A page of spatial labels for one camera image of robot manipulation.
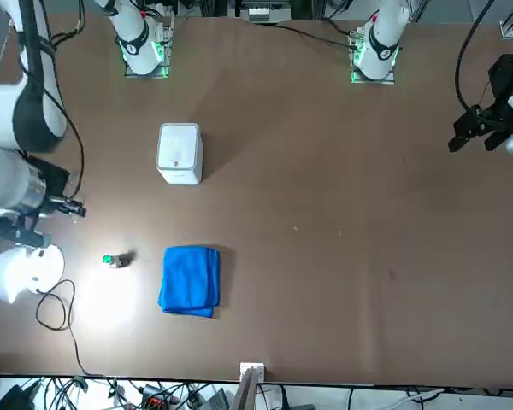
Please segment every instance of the small bottle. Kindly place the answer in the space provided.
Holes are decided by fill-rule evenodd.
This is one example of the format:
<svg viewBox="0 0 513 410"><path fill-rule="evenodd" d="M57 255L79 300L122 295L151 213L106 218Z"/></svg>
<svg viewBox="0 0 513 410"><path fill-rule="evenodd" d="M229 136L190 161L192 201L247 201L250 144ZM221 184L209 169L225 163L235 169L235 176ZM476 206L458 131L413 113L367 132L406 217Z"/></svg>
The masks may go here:
<svg viewBox="0 0 513 410"><path fill-rule="evenodd" d="M103 262L109 267L124 267L125 264L119 255L105 255L103 256Z"/></svg>

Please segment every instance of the brown table surface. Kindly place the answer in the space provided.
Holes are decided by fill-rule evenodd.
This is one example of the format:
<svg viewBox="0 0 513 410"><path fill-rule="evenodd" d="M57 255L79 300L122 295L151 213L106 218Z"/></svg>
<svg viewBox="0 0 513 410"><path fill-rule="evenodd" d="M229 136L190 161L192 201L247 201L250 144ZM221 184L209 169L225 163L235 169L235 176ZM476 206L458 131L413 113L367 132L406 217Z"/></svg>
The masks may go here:
<svg viewBox="0 0 513 410"><path fill-rule="evenodd" d="M290 24L342 40L326 23ZM468 29L411 25L397 84L352 85L344 49L190 18L171 77L136 80L123 78L112 26L90 17L57 55L85 144L87 217L40 226L77 285L85 368L235 380L240 361L258 361L268 381L513 387L513 156L446 145ZM479 29L463 64L470 103L509 51L497 27ZM1 79L18 72L7 53ZM168 185L156 170L164 122L199 124L202 184ZM76 170L69 135L52 160ZM156 304L163 250L186 243L222 251L213 319ZM129 249L132 266L103 267ZM0 302L0 372L78 373L69 334L34 320L37 300ZM60 322L59 307L43 316Z"/></svg>

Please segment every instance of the white container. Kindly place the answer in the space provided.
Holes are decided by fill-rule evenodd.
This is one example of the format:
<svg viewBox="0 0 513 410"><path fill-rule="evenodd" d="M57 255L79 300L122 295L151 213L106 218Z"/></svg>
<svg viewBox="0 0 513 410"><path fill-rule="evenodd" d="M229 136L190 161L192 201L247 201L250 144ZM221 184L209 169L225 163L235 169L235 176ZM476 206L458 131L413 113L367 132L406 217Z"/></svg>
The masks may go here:
<svg viewBox="0 0 513 410"><path fill-rule="evenodd" d="M198 124L162 124L156 167L170 184L199 184L203 141Z"/></svg>

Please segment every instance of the metal bracket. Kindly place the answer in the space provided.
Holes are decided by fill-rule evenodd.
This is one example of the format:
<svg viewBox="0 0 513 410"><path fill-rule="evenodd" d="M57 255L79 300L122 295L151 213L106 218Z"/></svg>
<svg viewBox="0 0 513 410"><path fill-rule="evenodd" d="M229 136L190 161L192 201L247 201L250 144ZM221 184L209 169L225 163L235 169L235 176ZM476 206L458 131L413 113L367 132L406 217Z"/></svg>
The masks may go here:
<svg viewBox="0 0 513 410"><path fill-rule="evenodd" d="M504 22L499 22L499 31L502 33L502 40L512 40L513 39L513 28L509 30L504 29Z"/></svg>
<svg viewBox="0 0 513 410"><path fill-rule="evenodd" d="M264 363L239 363L239 381L243 379L243 376L249 369L254 369L258 376L258 383L264 383Z"/></svg>
<svg viewBox="0 0 513 410"><path fill-rule="evenodd" d="M257 387L264 381L264 364L241 363L239 376L241 380L230 410L254 410Z"/></svg>

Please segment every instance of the folded blue towel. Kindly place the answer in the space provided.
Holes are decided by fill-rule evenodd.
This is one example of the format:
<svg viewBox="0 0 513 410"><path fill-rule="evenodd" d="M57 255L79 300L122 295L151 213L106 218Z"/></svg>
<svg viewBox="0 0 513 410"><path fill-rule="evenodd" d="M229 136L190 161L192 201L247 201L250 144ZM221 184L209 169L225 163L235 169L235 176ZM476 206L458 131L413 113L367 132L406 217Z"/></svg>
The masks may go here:
<svg viewBox="0 0 513 410"><path fill-rule="evenodd" d="M220 254L204 246L175 246L163 255L158 304L164 313L213 317L218 306Z"/></svg>

